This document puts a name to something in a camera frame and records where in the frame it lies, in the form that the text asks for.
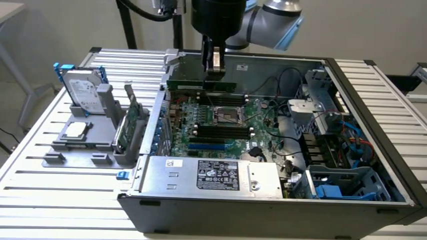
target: aluminum extrusion table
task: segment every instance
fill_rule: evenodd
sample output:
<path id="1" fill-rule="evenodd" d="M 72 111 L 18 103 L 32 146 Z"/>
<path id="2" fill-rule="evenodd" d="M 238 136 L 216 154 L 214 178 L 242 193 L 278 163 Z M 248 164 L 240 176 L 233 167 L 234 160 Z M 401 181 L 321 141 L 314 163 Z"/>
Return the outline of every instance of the aluminum extrusion table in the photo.
<path id="1" fill-rule="evenodd" d="M 150 109 L 165 72 L 164 55 L 162 51 L 101 49 L 86 55 L 80 66 L 105 67 L 113 96 L 124 106 L 129 104 L 124 83 L 132 81 L 137 101 Z M 400 99 L 404 96 L 375 66 L 355 60 L 336 62 L 427 189 L 427 130 L 420 124 L 425 119 Z M 120 189 L 129 188 L 129 182 L 116 180 L 116 169 L 41 166 L 42 155 L 70 116 L 69 105 L 62 89 L 0 169 L 0 239 L 213 239 L 137 232 L 116 201 Z M 425 239 L 427 218 L 409 226 L 387 226 L 364 238 Z"/>

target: white wall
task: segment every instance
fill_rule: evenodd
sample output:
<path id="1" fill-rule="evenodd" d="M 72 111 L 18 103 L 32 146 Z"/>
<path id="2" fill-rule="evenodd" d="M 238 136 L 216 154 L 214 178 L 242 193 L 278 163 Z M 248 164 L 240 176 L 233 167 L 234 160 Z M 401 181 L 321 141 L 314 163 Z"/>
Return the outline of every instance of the white wall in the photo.
<path id="1" fill-rule="evenodd" d="M 53 62 L 80 63 L 92 46 L 126 47 L 114 0 L 9 2 L 25 3 L 26 9 L 8 21 L 0 41 L 30 83 L 54 82 Z M 150 7 L 150 0 L 133 2 L 146 10 Z M 425 0 L 300 2 L 305 22 L 285 54 L 371 59 L 387 74 L 405 74 L 416 62 L 427 62 Z M 150 22 L 134 14 L 132 19 L 138 48 L 162 50 L 172 46 L 170 21 Z M 186 14 L 184 47 L 198 49 L 200 39 Z M 258 46 L 249 50 L 273 53 Z M 10 79 L 0 64 L 0 81 Z"/>

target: power supply label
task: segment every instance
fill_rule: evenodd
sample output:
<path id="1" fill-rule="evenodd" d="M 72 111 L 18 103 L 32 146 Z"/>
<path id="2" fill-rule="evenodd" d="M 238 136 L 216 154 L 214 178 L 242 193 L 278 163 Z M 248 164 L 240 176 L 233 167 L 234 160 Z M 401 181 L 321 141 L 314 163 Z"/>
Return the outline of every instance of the power supply label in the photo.
<path id="1" fill-rule="evenodd" d="M 236 161 L 198 160 L 198 189 L 238 191 L 238 165 Z"/>

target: sticker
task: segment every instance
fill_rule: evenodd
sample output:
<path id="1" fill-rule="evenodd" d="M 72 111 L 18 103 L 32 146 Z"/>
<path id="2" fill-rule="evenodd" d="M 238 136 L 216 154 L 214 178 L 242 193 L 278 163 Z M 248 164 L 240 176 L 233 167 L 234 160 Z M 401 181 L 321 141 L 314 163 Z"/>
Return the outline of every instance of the sticker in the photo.
<path id="1" fill-rule="evenodd" d="M 177 89 L 202 90 L 202 86 L 178 85 Z"/>
<path id="2" fill-rule="evenodd" d="M 248 68 L 249 68 L 249 66 L 245 64 L 237 64 L 237 66 L 236 66 L 237 71 L 246 71 Z"/>
<path id="3" fill-rule="evenodd" d="M 76 98 L 74 101 L 80 107 L 90 114 L 104 114 L 100 96 L 93 83 L 78 79 L 70 79 L 68 82 Z"/>
<path id="4" fill-rule="evenodd" d="M 182 159 L 166 159 L 165 166 L 180 168 L 182 166 Z"/>
<path id="5" fill-rule="evenodd" d="M 237 162 L 198 160 L 196 187 L 205 190 L 238 191 Z"/>

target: gray robot arm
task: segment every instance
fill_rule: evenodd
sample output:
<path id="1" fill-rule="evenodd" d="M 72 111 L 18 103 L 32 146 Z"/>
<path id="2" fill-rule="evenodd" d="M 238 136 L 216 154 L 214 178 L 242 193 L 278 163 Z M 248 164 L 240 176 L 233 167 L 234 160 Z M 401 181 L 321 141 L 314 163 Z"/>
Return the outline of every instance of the gray robot arm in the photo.
<path id="1" fill-rule="evenodd" d="M 241 28 L 226 39 L 226 50 L 238 51 L 256 44 L 285 51 L 304 20 L 301 10 L 298 0 L 268 0 L 262 6 L 248 0 Z"/>

